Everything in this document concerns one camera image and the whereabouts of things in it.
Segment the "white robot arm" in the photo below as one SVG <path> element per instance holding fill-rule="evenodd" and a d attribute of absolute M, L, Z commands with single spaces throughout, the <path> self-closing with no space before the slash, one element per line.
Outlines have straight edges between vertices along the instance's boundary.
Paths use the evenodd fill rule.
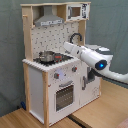
<path fill-rule="evenodd" d="M 85 62 L 98 75 L 128 84 L 128 73 L 119 74 L 109 70 L 113 55 L 108 48 L 97 45 L 79 46 L 69 42 L 64 43 L 64 48 L 71 55 Z"/>

